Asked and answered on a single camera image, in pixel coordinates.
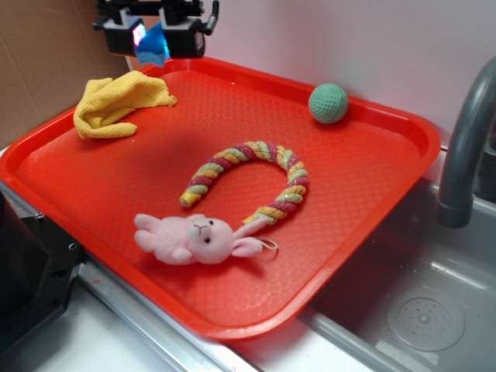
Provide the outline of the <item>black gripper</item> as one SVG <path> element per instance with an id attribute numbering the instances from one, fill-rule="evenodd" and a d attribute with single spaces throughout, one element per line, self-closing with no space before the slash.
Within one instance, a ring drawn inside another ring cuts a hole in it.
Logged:
<path id="1" fill-rule="evenodd" d="M 146 35 L 146 27 L 139 16 L 159 13 L 173 59 L 202 58 L 205 37 L 214 30 L 214 14 L 207 22 L 200 17 L 205 11 L 203 1 L 97 1 L 96 8 L 100 17 L 93 23 L 93 28 L 105 34 L 107 47 L 115 55 L 136 56 L 136 48 Z"/>

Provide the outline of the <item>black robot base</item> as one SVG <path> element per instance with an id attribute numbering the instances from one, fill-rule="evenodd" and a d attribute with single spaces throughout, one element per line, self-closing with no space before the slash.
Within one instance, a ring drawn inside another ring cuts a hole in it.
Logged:
<path id="1" fill-rule="evenodd" d="M 84 251 L 48 217 L 20 217 L 1 196 L 1 355 L 66 310 Z"/>

